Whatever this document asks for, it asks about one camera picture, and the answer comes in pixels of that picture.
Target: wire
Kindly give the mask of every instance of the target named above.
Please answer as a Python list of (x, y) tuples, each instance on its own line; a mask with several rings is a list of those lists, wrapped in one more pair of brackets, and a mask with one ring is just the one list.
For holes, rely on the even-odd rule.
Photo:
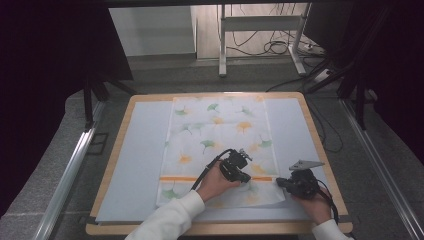
[(218, 5), (216, 5), (216, 24), (217, 24), (217, 30), (218, 30), (218, 38), (219, 41), (221, 42), (221, 33), (219, 32), (219, 17), (218, 17)]
[(306, 102), (306, 104), (308, 105), (308, 108), (309, 108), (309, 111), (311, 111), (311, 113), (312, 113), (312, 115), (314, 115), (315, 116), (315, 119), (317, 119), (317, 121), (318, 121), (318, 124), (320, 125), (320, 127), (321, 127), (321, 131), (322, 131), (322, 135), (323, 136), (321, 136), (321, 135), (319, 135), (320, 136), (320, 140), (321, 140), (321, 144), (323, 145), (323, 147), (324, 147), (324, 149), (325, 149), (325, 140), (327, 139), (327, 133), (325, 132), (325, 128), (324, 128), (324, 124), (322, 124), (322, 121), (321, 121), (321, 119), (318, 117), (318, 114), (311, 108), (311, 107), (309, 107), (309, 104), (308, 104), (308, 102)]
[[(271, 13), (272, 13), (272, 11), (274, 11), (274, 9), (277, 9), (278, 10), (278, 6), (279, 6), (279, 4), (275, 4), (275, 6), (271, 9), (271, 11), (269, 12), (268, 15), (271, 15)], [(281, 8), (280, 15), (281, 15), (281, 13), (283, 11), (283, 8), (284, 8), (284, 4), (283, 4), (283, 7)], [(232, 15), (233, 15), (233, 7), (231, 5), (231, 16)], [(241, 44), (238, 44), (237, 41), (236, 41), (236, 38), (235, 38), (234, 31), (233, 31), (232, 32), (232, 35), (233, 35), (234, 44), (237, 47), (241, 47), (244, 44), (246, 44), (248, 41), (250, 41), (258, 32), (259, 31), (255, 31), (249, 38), (247, 38), (247, 40), (245, 40)], [(243, 53), (245, 55), (248, 55), (248, 56), (261, 56), (261, 55), (265, 55), (267, 53), (272, 54), (272, 55), (282, 55), (282, 54), (286, 53), (287, 50), (288, 50), (288, 47), (287, 47), (288, 46), (288, 43), (286, 43), (284, 41), (273, 41), (272, 38), (274, 37), (274, 35), (275, 35), (275, 31), (272, 33), (272, 35), (270, 37), (270, 40), (267, 43), (264, 44), (264, 52), (261, 52), (261, 53), (248, 53), (248, 52), (245, 52), (243, 50), (240, 50), (238, 48), (233, 48), (233, 47), (227, 47), (227, 49), (236, 50), (236, 51), (239, 51), (239, 52), (241, 52), (241, 53)], [(275, 46), (286, 46), (286, 48), (282, 52), (278, 52), (278, 51), (275, 51), (273, 49), (273, 47), (275, 47)]]
[(301, 77), (301, 78), (293, 79), (293, 80), (290, 80), (290, 81), (287, 81), (287, 82), (279, 83), (279, 84), (277, 84), (275, 86), (272, 86), (272, 87), (268, 88), (265, 92), (269, 92), (269, 91), (271, 91), (274, 88), (281, 87), (283, 85), (287, 85), (287, 84), (290, 84), (290, 83), (293, 83), (293, 82), (297, 82), (297, 81), (303, 80), (305, 78), (306, 77)]
[(329, 58), (324, 58), (324, 60), (322, 62), (320, 62), (318, 65), (316, 65), (310, 72), (309, 72), (309, 77), (308, 79), (306, 79), (306, 81), (304, 81), (301, 85), (301, 87), (297, 90), (299, 92), (301, 92), (302, 94), (305, 94), (305, 86), (306, 84), (308, 84), (309, 82), (311, 82), (313, 79), (316, 78), (316, 76), (322, 71), (324, 70), (329, 64), (330, 64), (331, 60)]
[(200, 174), (200, 176), (197, 178), (196, 182), (193, 184), (193, 186), (191, 187), (192, 190), (196, 190), (197, 186), (199, 185), (199, 183), (202, 181), (202, 179), (206, 176), (206, 174), (209, 172), (209, 170), (212, 169), (213, 165), (215, 165), (215, 163), (221, 159), (222, 156), (224, 156), (224, 154), (226, 154), (227, 152), (231, 152), (234, 151), (233, 149), (227, 149), (225, 151), (223, 151), (221, 154), (219, 154), (218, 156), (216, 156), (212, 162), (210, 162), (208, 165), (206, 165), (205, 169), (203, 170), (203, 172)]
[(323, 57), (305, 56), (305, 57), (302, 58), (302, 63), (303, 64), (305, 64), (308, 67), (315, 68), (319, 63), (317, 65), (311, 65), (311, 64), (309, 64), (309, 63), (306, 62), (306, 59), (309, 59), (309, 58), (323, 58)]
[[(286, 32), (286, 31), (279, 31), (279, 32), (283, 32), (283, 33), (285, 33), (286, 35), (288, 35), (288, 37), (291, 37), (291, 38), (295, 38), (295, 36), (293, 36), (291, 33), (289, 33), (289, 32)], [(312, 44), (312, 43), (309, 43), (309, 42), (304, 42), (304, 41), (302, 41), (302, 40), (299, 40), (299, 42), (301, 42), (301, 43), (304, 43), (304, 44), (310, 44), (311, 46), (314, 46), (314, 47), (321, 47), (320, 45), (318, 45), (318, 44)]]
[[(340, 146), (338, 148), (336, 148), (336, 149), (329, 149), (329, 148), (326, 147), (326, 144), (325, 144), (326, 142), (324, 141), (322, 143), (324, 149), (327, 150), (327, 151), (329, 151), (329, 152), (332, 152), (332, 153), (339, 153), (343, 149), (343, 147), (344, 147), (344, 142), (342, 140), (342, 137), (341, 137), (340, 133), (333, 127), (333, 125), (330, 123), (330, 121), (328, 121), (327, 118), (324, 117), (324, 115), (319, 111), (318, 107), (315, 105), (315, 103), (313, 101), (311, 101), (306, 95), (305, 95), (305, 99), (307, 100), (306, 103), (308, 104), (309, 110), (311, 112), (313, 112), (312, 108), (309, 106), (309, 103), (311, 103), (314, 106), (315, 110), (318, 112), (318, 114), (324, 119), (324, 121), (327, 122), (327, 124), (330, 126), (330, 128), (333, 129), (333, 131), (337, 135), (337, 138), (339, 139)], [(322, 127), (322, 131), (325, 132), (325, 128), (324, 128), (324, 126), (323, 126), (323, 124), (322, 124), (319, 116), (317, 114), (315, 114), (315, 116), (317, 117), (317, 120), (320, 123), (320, 126)]]
[(304, 50), (302, 50), (302, 49), (300, 49), (300, 48), (298, 48), (297, 49), (297, 53), (300, 55), (300, 56), (306, 56), (306, 57), (317, 57), (317, 58), (325, 58), (327, 55), (326, 54), (324, 54), (324, 53), (313, 53), (313, 52), (307, 52), (307, 51), (304, 51)]
[(241, 11), (244, 15), (246, 15), (246, 13), (243, 11), (243, 9), (241, 9), (241, 4), (240, 4), (240, 11)]
[(293, 12), (294, 12), (294, 8), (296, 7), (296, 3), (293, 5), (293, 9), (292, 9), (292, 14), (291, 15), (293, 15)]
[(337, 206), (333, 201), (333, 196), (331, 195), (330, 190), (328, 189), (327, 185), (325, 185), (325, 183), (323, 183), (321, 180), (318, 180), (318, 179), (317, 179), (317, 181), (324, 185), (324, 187), (328, 191), (328, 194), (330, 195), (330, 196), (328, 196), (321, 189), (317, 189), (317, 192), (319, 193), (319, 195), (321, 195), (321, 197), (323, 197), (328, 202), (328, 204), (330, 205), (331, 209), (333, 210), (334, 221), (336, 222), (336, 224), (338, 224), (339, 223), (339, 211), (337, 210)]
[(350, 237), (353, 238), (354, 240), (356, 240), (357, 238), (355, 237), (355, 235), (353, 235), (353, 232), (349, 233)]

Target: green leaf print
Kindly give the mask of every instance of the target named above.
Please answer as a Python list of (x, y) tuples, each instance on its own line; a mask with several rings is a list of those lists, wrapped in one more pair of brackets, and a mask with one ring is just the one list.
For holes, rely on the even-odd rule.
[(253, 116), (253, 113), (250, 111), (250, 109), (245, 106), (242, 107), (241, 112), (246, 114), (247, 116)]
[(185, 116), (188, 114), (188, 112), (186, 111), (185, 107), (182, 110), (175, 110), (175, 114), (178, 116)]
[(212, 140), (205, 140), (205, 141), (201, 141), (200, 143), (205, 146), (205, 148), (203, 149), (203, 154), (205, 154), (206, 148), (215, 146), (215, 142)]
[(218, 103), (213, 103), (213, 104), (209, 105), (209, 107), (208, 107), (208, 111), (213, 110), (213, 111), (215, 111), (215, 112), (218, 112), (218, 113), (219, 113), (219, 111), (218, 111), (218, 110), (216, 110), (216, 108), (217, 108), (218, 106), (219, 106), (219, 104), (218, 104)]
[(271, 147), (272, 146), (272, 140), (263, 140), (261, 137), (261, 143), (258, 144), (259, 147), (261, 148), (267, 148), (267, 147)]
[(168, 199), (179, 198), (178, 194), (174, 192), (174, 189), (162, 190), (162, 195)]
[(249, 181), (249, 189), (248, 191), (256, 193), (258, 191), (258, 186), (256, 186), (253, 182)]
[(190, 131), (189, 128), (190, 128), (190, 124), (186, 123), (181, 127), (181, 132), (188, 131), (191, 135), (193, 135), (193, 133)]
[(196, 129), (200, 131), (200, 135), (202, 135), (202, 128), (205, 126), (204, 123), (195, 123), (193, 124), (193, 126), (191, 127), (192, 129)]

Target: white wall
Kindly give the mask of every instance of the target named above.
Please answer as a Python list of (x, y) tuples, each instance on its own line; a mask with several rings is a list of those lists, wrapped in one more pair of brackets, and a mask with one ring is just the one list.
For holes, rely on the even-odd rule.
[(109, 11), (127, 56), (195, 52), (190, 6)]

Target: light blue board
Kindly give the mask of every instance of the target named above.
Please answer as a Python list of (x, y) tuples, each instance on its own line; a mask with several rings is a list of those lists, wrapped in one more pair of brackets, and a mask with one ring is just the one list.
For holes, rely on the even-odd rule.
[[(290, 177), (289, 166), (299, 159), (319, 161), (298, 100), (266, 99), (265, 104), (281, 177)], [(157, 208), (158, 180), (171, 108), (171, 101), (136, 103), (97, 222), (142, 222)], [(322, 167), (312, 170), (318, 179), (327, 183)], [(308, 219), (289, 194), (285, 195), (286, 201), (268, 206), (208, 209), (194, 221)]]

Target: person's right hand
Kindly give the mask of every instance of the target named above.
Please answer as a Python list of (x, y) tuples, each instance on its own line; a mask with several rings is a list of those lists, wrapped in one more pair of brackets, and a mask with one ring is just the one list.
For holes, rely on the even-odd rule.
[[(326, 189), (321, 190), (329, 196)], [(306, 200), (291, 195), (292, 198), (300, 203), (305, 209), (306, 214), (314, 221), (315, 224), (319, 225), (331, 219), (331, 210), (327, 201), (319, 194), (316, 194), (312, 199)]]
[(240, 181), (230, 182), (222, 175), (219, 169), (220, 163), (221, 160), (213, 165), (200, 183), (199, 189), (197, 189), (197, 193), (203, 202), (207, 202), (209, 199), (221, 195), (230, 188), (240, 186)]

